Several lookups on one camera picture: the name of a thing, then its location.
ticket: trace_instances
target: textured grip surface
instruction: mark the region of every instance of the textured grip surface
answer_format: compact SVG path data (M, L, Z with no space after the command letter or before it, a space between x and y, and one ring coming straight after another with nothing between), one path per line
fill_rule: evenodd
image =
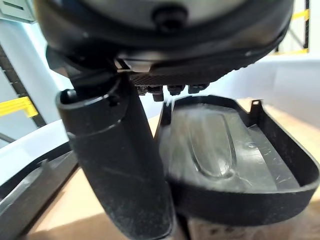
M58 104L71 148L101 205L127 237L133 240L165 237L173 225L172 201L162 162L138 94L130 86L124 100L116 105L105 106L111 108L111 111L112 108L125 111L112 111L119 115L114 124L106 124L105 128L97 130L90 127L92 122L86 122L81 126L85 134L79 133L79 127L75 134L69 132L69 126L77 124L75 116L85 118L90 104L83 103L82 109L79 109L77 103L77 110L70 110L70 104L69 108ZM104 116L108 117L102 113L91 115L88 119ZM103 118L100 121L110 122Z

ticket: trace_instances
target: metal rack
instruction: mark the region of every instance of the metal rack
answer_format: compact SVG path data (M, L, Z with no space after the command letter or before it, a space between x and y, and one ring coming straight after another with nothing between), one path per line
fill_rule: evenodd
M295 32L289 28L288 34L292 36L292 38L298 43L301 47L301 50L289 51L289 52L280 52L279 46L275 49L274 55L283 55L283 54L307 54L309 53L309 31L310 31L310 0L305 0L304 11L297 12L292 16L292 21L296 19L304 18L304 42L302 42L299 37L295 34Z

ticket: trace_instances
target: yellow shelf beam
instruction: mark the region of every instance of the yellow shelf beam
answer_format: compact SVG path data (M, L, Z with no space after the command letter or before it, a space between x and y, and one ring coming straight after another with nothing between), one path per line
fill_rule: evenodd
M292 20L303 18L303 17L304 17L305 21L309 20L309 18L310 18L310 10L309 9L293 14Z
M27 96L0 102L0 117L20 110L23 110L28 118L38 115L36 108Z

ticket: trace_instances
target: black handle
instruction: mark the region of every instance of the black handle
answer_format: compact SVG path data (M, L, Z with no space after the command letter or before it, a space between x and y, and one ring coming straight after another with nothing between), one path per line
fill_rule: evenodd
M129 239L168 236L173 204L137 90L122 78L105 95L90 99L75 100L73 91L61 92L56 103L101 205Z

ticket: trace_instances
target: cardboard surface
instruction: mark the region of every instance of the cardboard surface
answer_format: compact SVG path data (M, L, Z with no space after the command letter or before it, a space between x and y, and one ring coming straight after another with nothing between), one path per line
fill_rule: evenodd
M239 100L239 103L247 111L250 110L251 101L249 99ZM265 108L280 125L320 161L320 129L272 106L266 106ZM153 134L156 131L158 121L159 116L149 119ZM298 216L294 219L294 224L289 223L278 225L277 228L266 228L264 234L252 235L250 238L239 234L224 234L223 236L220 235L219 238L199 238L199 234L193 236L197 240L320 239L320 189L316 191L310 205L302 214L303 217ZM189 224L191 224L191 228L201 229L199 228L199 224L202 223L193 221L193 223L189 222ZM78 169L65 184L55 200L29 231L26 238L28 240L127 239L105 214L81 169Z

